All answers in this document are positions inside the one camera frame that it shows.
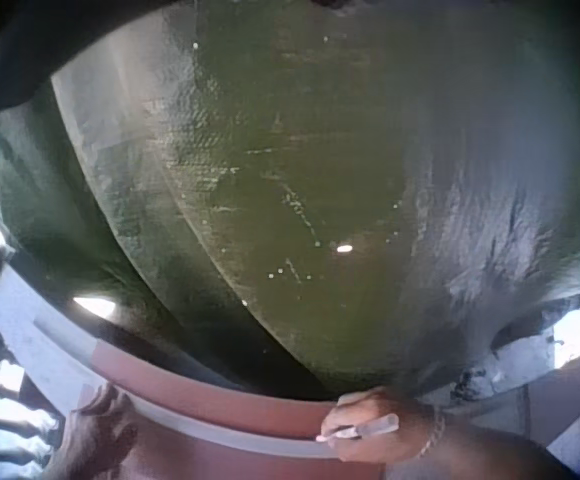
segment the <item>person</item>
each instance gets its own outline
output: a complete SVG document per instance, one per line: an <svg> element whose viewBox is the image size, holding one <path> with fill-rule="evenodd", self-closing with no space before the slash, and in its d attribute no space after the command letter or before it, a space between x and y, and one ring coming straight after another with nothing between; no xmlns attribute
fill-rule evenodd
<svg viewBox="0 0 580 480"><path fill-rule="evenodd" d="M114 471L132 450L137 433L130 399L106 384L89 404L70 412L62 444L41 480L91 480Z"/></svg>
<svg viewBox="0 0 580 480"><path fill-rule="evenodd" d="M577 478L536 443L434 413L415 401L396 399L385 388L342 397L325 418L322 436L396 413L394 433L361 440L328 441L344 462L395 465L417 457L449 480L569 480Z"/></svg>
<svg viewBox="0 0 580 480"><path fill-rule="evenodd" d="M321 435L332 435L396 413L399 429L365 439L330 438L344 462L395 465L417 457L434 463L450 480L567 480L575 475L547 450L517 435L465 424L415 401L396 399L384 388L341 397L324 419ZM68 418L64 441L43 480L87 480L116 468L137 437L127 395L107 385Z"/></svg>

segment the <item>silver bracelet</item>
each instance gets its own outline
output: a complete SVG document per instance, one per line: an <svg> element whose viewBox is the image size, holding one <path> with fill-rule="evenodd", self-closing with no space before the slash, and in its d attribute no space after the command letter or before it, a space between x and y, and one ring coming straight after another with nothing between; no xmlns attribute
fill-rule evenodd
<svg viewBox="0 0 580 480"><path fill-rule="evenodd" d="M432 450L443 438L446 431L446 417L439 407L434 407L434 428L430 434L428 442L424 445L421 451L415 458L421 458Z"/></svg>

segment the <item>hand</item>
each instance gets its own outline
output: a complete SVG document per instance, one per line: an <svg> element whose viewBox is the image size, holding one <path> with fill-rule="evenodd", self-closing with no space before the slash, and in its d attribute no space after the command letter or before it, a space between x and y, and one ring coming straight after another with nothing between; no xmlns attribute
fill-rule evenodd
<svg viewBox="0 0 580 480"><path fill-rule="evenodd" d="M133 415L126 394L110 384L99 387L89 405L70 413L43 478L86 480L117 467L137 440Z"/></svg>
<svg viewBox="0 0 580 480"><path fill-rule="evenodd" d="M414 458L433 431L432 412L416 402L393 400L383 388L341 397L323 421L321 435L328 436L389 413L399 416L396 432L358 440L333 438L328 444L344 462L392 464Z"/></svg>

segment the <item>finger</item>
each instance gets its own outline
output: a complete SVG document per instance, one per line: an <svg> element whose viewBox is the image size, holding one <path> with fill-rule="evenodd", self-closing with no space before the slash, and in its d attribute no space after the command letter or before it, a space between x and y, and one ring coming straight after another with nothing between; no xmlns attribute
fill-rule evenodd
<svg viewBox="0 0 580 480"><path fill-rule="evenodd" d="M138 437L139 428L137 425L132 422L125 424L115 441L117 447L115 456L117 457L118 463L121 463L128 456L132 447L137 443Z"/></svg>
<svg viewBox="0 0 580 480"><path fill-rule="evenodd" d="M133 405L130 397L127 394L121 393L110 403L110 409L106 412L106 416L112 419L121 418L133 411Z"/></svg>
<svg viewBox="0 0 580 480"><path fill-rule="evenodd" d="M99 399L100 395L101 395L101 385L99 385L97 387L97 389L94 390L94 393L92 394L92 398L90 400L86 400L88 397L88 391L86 390L86 387L83 387L83 389L81 391L82 398L79 400L79 402L83 402L84 405L82 407L75 408L72 411L72 413L80 413L80 412L83 412L84 410L87 410Z"/></svg>
<svg viewBox="0 0 580 480"><path fill-rule="evenodd" d="M122 420L117 422L116 425L112 426L111 434L112 434L113 438L119 438L119 437L121 437L121 435L123 434L123 432L125 430L127 430L130 427L133 427L134 429L136 429L138 424L139 424L138 419L131 418L131 417L124 417Z"/></svg>
<svg viewBox="0 0 580 480"><path fill-rule="evenodd" d="M339 397L339 401L337 402L337 406L341 405L349 405L351 403L357 403L361 400L371 397L377 393L385 392L385 387L376 387L371 390L365 392L354 392L354 393L347 393L345 395L341 395Z"/></svg>
<svg viewBox="0 0 580 480"><path fill-rule="evenodd" d="M377 402L371 399L335 407L323 420L321 435L328 436L343 427L360 425L380 416Z"/></svg>
<svg viewBox="0 0 580 480"><path fill-rule="evenodd" d="M360 440L343 440L340 438L333 438L328 440L328 445L337 454L339 460L342 462L352 462L357 458L360 442Z"/></svg>
<svg viewBox="0 0 580 480"><path fill-rule="evenodd" d="M72 434L74 425L75 423L77 423L77 420L75 419L75 416L77 414L78 412L76 410L73 410L66 417L66 424L63 427L63 443L66 443L66 439Z"/></svg>
<svg viewBox="0 0 580 480"><path fill-rule="evenodd" d="M103 389L96 396L94 401L85 408L81 409L81 413L85 415L102 415L108 411L110 404L117 397L117 389L111 384L106 383Z"/></svg>

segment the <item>scratch mark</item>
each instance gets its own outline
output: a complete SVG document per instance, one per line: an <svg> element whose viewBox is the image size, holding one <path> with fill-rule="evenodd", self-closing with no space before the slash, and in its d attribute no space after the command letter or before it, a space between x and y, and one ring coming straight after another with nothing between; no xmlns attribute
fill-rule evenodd
<svg viewBox="0 0 580 480"><path fill-rule="evenodd" d="M273 148L260 148L257 150L246 150L247 155L261 155L262 153L272 153L274 152Z"/></svg>
<svg viewBox="0 0 580 480"><path fill-rule="evenodd" d="M224 206L216 206L212 207L212 211L214 212L236 212L239 210L237 207L224 207Z"/></svg>
<svg viewBox="0 0 580 480"><path fill-rule="evenodd" d="M297 283L299 285L303 285L303 283L301 282L301 278L299 277L299 274L297 273L297 269L294 268L294 265L292 264L292 262L290 261L289 258L286 258L286 265L288 265L288 268L292 272L292 276L294 276L294 278L297 281Z"/></svg>
<svg viewBox="0 0 580 480"><path fill-rule="evenodd" d="M308 217L306 216L305 207L301 203L301 200L299 200L299 195L297 195L297 193L295 191L293 191L285 183L279 182L279 185L281 185L281 187L286 191L286 195L284 197L283 202L286 205L289 205L290 207L292 207L292 210L294 210L294 213L296 213L299 216L299 218L301 218L301 221L303 222L303 224L310 231L310 234L312 235L315 246L320 247L321 242L319 241L319 237L317 237L317 232L314 229L314 227L312 226L312 222L310 222L310 220L308 220Z"/></svg>
<svg viewBox="0 0 580 480"><path fill-rule="evenodd" d="M278 182L279 180L281 180L281 177L273 172L263 172L261 174L261 178L263 178L264 180L272 180L275 182Z"/></svg>

